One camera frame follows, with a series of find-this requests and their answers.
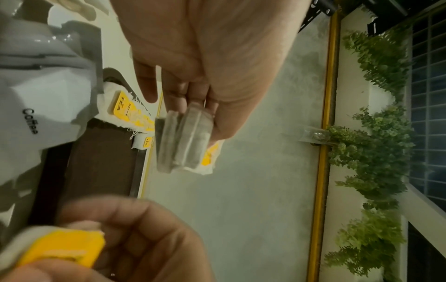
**green plant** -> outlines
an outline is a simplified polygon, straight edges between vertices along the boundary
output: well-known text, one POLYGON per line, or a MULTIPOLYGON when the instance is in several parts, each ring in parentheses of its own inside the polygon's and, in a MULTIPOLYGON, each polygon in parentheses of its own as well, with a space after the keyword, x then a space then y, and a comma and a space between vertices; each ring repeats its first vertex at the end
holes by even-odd
POLYGON ((344 46, 358 54, 358 63, 367 81, 390 92, 396 102, 403 98, 411 63, 405 40, 407 24, 398 25, 378 36, 367 32, 350 32, 343 37, 344 46))
POLYGON ((366 130, 351 130, 331 126, 331 140, 336 144, 330 152, 330 163, 346 166, 356 174, 336 182, 339 186, 355 188, 369 202, 365 208, 396 208, 392 195, 405 191, 401 177, 406 175, 410 161, 412 128, 402 106, 389 106, 382 112, 370 114, 361 108, 353 119, 366 130))
POLYGON ((350 272, 361 276, 383 268, 389 279, 395 245, 403 242, 400 223, 391 212, 362 210, 362 219, 350 221, 338 232, 336 243, 340 250, 328 253, 325 262, 328 266, 345 265, 350 272))

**yellow stripe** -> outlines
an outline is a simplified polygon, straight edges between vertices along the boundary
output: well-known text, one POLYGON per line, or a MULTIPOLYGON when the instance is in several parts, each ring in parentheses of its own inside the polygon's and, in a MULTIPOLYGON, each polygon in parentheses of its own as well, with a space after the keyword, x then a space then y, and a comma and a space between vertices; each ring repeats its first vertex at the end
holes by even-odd
MULTIPOLYGON (((163 104, 163 93, 161 93, 160 98, 159 98, 159 104, 158 104, 158 110, 157 110, 157 117, 159 117, 159 113, 161 112, 161 105, 163 104)), ((144 171, 144 181, 143 181, 143 187, 142 187, 142 191, 141 191, 141 196, 140 198, 144 199, 145 196, 145 188, 146 188, 146 181, 149 178, 149 168, 150 168, 150 161, 152 160, 152 152, 153 149, 155 147, 155 139, 152 139, 152 145, 150 146, 150 150, 149 150, 149 157, 147 159, 147 165, 144 171)))
MULTIPOLYGON (((334 71, 336 50, 339 42, 339 28, 340 18, 338 13, 335 13, 330 20, 330 35, 328 43, 328 57, 327 57, 327 73, 325 82, 325 99, 324 99, 324 113, 322 116, 322 128, 327 129, 330 122, 331 99, 334 87, 334 71)), ((317 172, 316 194, 315 194, 315 209, 313 213, 313 227, 311 233, 310 253, 308 258, 308 274, 307 282, 319 281, 319 269, 321 262, 322 236, 324 232, 324 216, 325 216, 325 202, 326 202, 326 185, 325 185, 325 168, 327 165, 328 147, 321 146, 319 154, 319 166, 317 172)))

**black object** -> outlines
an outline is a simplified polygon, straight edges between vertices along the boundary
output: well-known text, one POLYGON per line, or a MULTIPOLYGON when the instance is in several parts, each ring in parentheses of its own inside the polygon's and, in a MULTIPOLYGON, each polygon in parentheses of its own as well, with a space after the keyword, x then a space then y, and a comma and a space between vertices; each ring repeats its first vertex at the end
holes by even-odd
POLYGON ((338 10, 338 6, 333 0, 313 0, 310 9, 303 20, 299 32, 302 31, 312 20, 314 20, 320 13, 324 13, 331 17, 338 10))
POLYGON ((370 36, 382 34, 439 0, 364 0, 364 5, 377 18, 367 25, 370 36))

